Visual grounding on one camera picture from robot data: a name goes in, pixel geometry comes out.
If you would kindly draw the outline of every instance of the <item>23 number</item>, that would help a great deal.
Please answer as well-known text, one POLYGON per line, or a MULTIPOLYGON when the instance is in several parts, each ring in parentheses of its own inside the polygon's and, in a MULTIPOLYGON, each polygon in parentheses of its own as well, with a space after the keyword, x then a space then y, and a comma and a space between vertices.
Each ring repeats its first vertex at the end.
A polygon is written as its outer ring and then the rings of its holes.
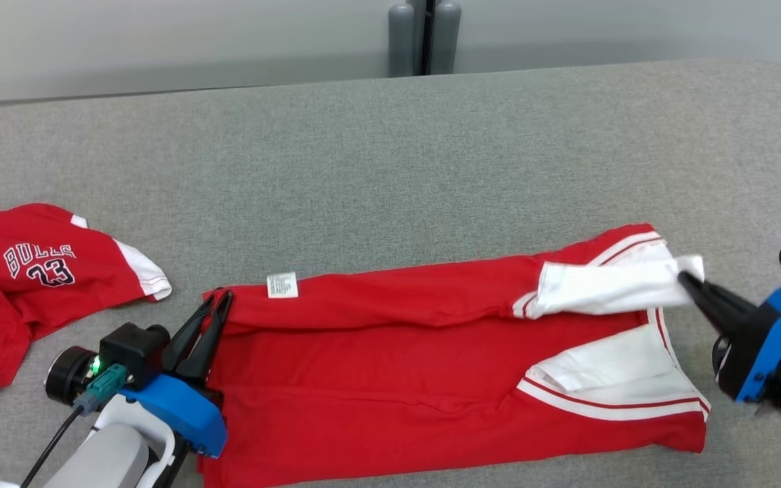
POLYGON ((74 275, 63 259, 47 260, 26 270, 26 276, 38 280, 46 287, 61 287, 74 283, 74 275))

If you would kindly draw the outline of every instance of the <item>gray fabric surface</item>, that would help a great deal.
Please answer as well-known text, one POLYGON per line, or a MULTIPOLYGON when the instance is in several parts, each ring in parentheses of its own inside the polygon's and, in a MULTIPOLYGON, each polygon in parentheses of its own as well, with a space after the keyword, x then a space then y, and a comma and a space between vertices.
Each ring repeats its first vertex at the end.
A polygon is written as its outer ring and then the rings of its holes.
MULTIPOLYGON (((179 327, 217 285, 534 253, 648 220, 761 300, 781 285, 781 65, 558 68, 0 108, 0 209, 47 201, 132 244, 174 285, 31 347, 0 392, 0 479, 68 409, 41 381, 124 321, 179 327)), ((314 486, 781 486, 781 419, 713 384, 715 334, 667 311, 713 402, 703 454, 648 447, 314 486)), ((77 447, 78 421, 41 478, 77 447)), ((199 486, 187 461, 176 486, 199 486)))

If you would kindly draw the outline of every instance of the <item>red jersey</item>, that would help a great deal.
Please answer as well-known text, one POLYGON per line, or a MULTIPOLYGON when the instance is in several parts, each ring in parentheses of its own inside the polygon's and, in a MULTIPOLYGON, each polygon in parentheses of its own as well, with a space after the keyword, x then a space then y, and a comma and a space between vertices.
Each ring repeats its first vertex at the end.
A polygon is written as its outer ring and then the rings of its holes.
POLYGON ((0 388, 12 382, 32 340, 170 291, 155 263, 80 216, 41 203, 0 212, 0 388))
POLYGON ((688 303, 647 224, 534 256, 235 292, 210 385, 229 436, 209 488, 540 460, 701 451, 709 405, 661 305, 688 303))

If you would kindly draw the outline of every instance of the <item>clothing label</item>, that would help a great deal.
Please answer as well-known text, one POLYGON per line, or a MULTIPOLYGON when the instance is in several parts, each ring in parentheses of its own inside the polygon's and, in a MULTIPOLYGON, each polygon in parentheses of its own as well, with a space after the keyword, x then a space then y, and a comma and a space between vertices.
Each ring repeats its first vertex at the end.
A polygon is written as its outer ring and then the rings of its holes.
POLYGON ((294 271, 267 276, 267 297, 297 298, 297 275, 294 271))

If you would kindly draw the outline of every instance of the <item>wall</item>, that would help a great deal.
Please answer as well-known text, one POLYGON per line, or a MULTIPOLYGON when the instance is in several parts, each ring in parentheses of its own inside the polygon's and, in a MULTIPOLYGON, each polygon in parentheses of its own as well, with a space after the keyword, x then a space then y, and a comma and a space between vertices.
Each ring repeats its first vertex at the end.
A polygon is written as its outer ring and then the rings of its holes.
MULTIPOLYGON (((0 101, 384 77, 402 0, 0 0, 0 101)), ((456 0, 456 72, 781 62, 781 0, 456 0)))
POLYGON ((455 71, 744 56, 781 62, 781 0, 453 0, 455 71))
POLYGON ((0 0, 0 101, 384 77, 393 0, 0 0))

